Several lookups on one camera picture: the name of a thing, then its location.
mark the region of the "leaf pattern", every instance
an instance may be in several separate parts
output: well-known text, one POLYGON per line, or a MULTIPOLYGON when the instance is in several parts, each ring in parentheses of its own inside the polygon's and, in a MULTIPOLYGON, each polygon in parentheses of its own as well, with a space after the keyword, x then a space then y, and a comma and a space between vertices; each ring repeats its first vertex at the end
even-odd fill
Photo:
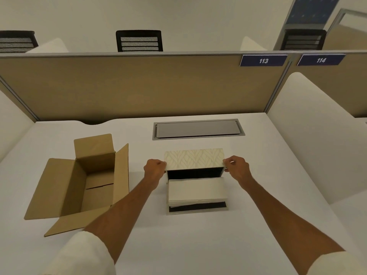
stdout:
POLYGON ((164 153, 167 171, 223 167, 223 159, 224 152, 222 148, 166 151, 164 153))

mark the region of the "brown box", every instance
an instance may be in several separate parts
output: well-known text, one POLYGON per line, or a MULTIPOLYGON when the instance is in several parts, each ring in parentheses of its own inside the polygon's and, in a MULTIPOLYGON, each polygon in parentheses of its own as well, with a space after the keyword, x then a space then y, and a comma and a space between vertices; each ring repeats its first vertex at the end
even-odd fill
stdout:
POLYGON ((128 144, 113 149, 112 134, 74 140, 73 159, 50 158, 24 219, 59 220, 44 236, 83 228, 129 193, 128 144))

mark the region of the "person's right arm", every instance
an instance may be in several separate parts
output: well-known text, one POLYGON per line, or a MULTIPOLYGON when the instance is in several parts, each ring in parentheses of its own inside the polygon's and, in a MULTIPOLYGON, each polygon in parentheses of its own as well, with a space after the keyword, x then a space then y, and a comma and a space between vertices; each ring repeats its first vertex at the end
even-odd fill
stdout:
POLYGON ((269 194, 252 177, 249 164, 237 156, 223 160, 230 175, 247 191, 299 275, 324 254, 344 249, 269 194))

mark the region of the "blue panel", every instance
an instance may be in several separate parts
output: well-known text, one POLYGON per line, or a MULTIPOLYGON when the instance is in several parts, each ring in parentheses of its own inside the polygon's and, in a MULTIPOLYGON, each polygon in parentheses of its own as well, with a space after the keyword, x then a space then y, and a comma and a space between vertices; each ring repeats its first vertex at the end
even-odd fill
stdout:
POLYGON ((282 66, 288 55, 243 55, 240 66, 282 66))
POLYGON ((286 24, 326 24, 339 0, 296 0, 286 24))
POLYGON ((302 55, 297 66, 337 66, 344 57, 345 54, 302 55))

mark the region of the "forearm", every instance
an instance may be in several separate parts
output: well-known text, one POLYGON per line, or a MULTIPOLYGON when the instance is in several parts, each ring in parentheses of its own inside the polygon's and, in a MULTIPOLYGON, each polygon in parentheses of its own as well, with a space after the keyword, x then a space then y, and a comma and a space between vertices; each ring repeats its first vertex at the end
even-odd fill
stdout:
POLYGON ((152 192, 150 182, 143 179, 128 195, 85 227, 106 245, 114 263, 131 233, 146 200, 152 192))
POLYGON ((330 237, 280 203, 254 179, 246 185, 245 190, 298 274, 306 274, 321 255, 344 251, 330 237))

